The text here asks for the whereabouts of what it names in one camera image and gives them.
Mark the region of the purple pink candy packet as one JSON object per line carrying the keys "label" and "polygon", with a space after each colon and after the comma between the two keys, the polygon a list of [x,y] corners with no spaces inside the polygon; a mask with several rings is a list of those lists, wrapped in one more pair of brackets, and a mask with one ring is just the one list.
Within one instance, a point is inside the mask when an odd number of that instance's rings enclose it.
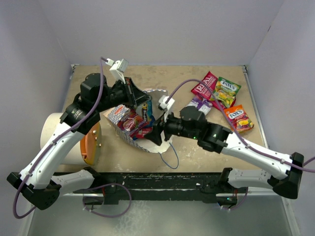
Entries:
{"label": "purple pink candy packet", "polygon": [[135,110],[130,110],[118,121],[117,126],[124,134],[136,140],[134,135],[145,126],[145,122]]}

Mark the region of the blue checkered paper bag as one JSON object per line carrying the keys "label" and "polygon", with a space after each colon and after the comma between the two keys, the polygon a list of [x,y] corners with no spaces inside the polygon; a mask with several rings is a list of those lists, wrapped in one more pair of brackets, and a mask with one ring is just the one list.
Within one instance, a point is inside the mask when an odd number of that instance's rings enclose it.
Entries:
{"label": "blue checkered paper bag", "polygon": [[167,96],[168,91],[148,88],[144,92],[150,95],[151,99],[137,108],[118,105],[107,110],[103,115],[115,129],[117,135],[130,146],[148,153],[157,153],[160,157],[167,150],[172,149],[175,156],[178,157],[171,139],[163,141],[158,146],[144,137],[152,131],[154,121],[163,115],[163,112],[158,109],[158,101],[161,97]]}

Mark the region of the purple white snack packet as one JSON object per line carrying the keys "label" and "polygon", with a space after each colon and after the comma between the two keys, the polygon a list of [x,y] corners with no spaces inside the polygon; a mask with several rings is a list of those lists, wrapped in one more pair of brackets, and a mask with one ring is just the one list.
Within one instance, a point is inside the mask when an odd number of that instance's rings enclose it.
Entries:
{"label": "purple white snack packet", "polygon": [[211,108],[212,104],[204,98],[200,98],[199,96],[195,96],[188,104],[188,106],[194,106],[198,111],[207,115]]}

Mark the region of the pink cookie snack packet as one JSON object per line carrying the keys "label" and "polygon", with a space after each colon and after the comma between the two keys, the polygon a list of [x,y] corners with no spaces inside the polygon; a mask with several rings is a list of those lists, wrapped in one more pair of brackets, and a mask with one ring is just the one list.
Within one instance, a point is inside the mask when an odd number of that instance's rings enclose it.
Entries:
{"label": "pink cookie snack packet", "polygon": [[219,107],[222,107],[222,109],[226,109],[223,104],[218,101],[216,98],[215,100],[210,100],[211,96],[213,96],[213,90],[215,89],[215,85],[217,83],[218,77],[216,77],[214,74],[212,74],[210,71],[206,74],[206,76],[202,79],[202,82],[205,84],[197,84],[192,90],[191,92],[196,95],[199,96],[200,98],[204,98],[207,101],[209,101],[214,108],[216,108],[217,110],[219,110]]}

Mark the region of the green yellow candy packet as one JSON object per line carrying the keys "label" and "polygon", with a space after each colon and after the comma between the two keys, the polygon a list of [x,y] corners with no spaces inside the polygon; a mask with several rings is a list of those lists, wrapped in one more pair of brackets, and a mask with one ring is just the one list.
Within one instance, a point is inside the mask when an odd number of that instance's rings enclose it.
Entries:
{"label": "green yellow candy packet", "polygon": [[216,98],[225,108],[230,108],[241,87],[242,86],[239,84],[223,77],[219,77],[215,85],[215,89],[213,90],[213,96],[211,96],[210,100],[214,101]]}

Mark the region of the orange snack packet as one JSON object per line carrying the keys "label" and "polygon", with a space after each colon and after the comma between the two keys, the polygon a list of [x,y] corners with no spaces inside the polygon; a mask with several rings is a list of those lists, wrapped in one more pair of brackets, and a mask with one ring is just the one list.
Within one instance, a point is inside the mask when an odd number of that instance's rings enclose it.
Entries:
{"label": "orange snack packet", "polygon": [[224,114],[239,133],[249,131],[254,128],[254,123],[244,110],[243,105],[224,109]]}

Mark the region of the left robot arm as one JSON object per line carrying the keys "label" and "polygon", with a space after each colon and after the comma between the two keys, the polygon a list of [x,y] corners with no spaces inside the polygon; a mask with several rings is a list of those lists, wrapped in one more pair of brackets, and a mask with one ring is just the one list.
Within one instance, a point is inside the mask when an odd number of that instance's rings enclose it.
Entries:
{"label": "left robot arm", "polygon": [[11,172],[7,181],[18,190],[18,195],[22,194],[40,210],[50,207],[61,194],[81,189],[99,191],[103,179],[91,167],[63,176],[54,173],[71,149],[100,121],[101,112],[119,105],[137,108],[149,100],[151,96],[129,77],[110,87],[104,75],[89,74],[42,150],[23,170]]}

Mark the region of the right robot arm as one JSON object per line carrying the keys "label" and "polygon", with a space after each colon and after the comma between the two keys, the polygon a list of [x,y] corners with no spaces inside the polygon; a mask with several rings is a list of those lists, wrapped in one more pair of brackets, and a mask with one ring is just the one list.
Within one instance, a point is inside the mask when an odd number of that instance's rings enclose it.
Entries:
{"label": "right robot arm", "polygon": [[208,122],[204,113],[193,106],[181,109],[179,118],[173,113],[162,115],[144,137],[161,146],[173,135],[197,140],[198,146],[206,151],[233,156],[257,167],[256,170],[224,170],[219,180],[223,192],[258,187],[271,189],[288,199],[297,199],[303,155],[297,152],[291,155],[279,153],[242,139],[229,128]]}

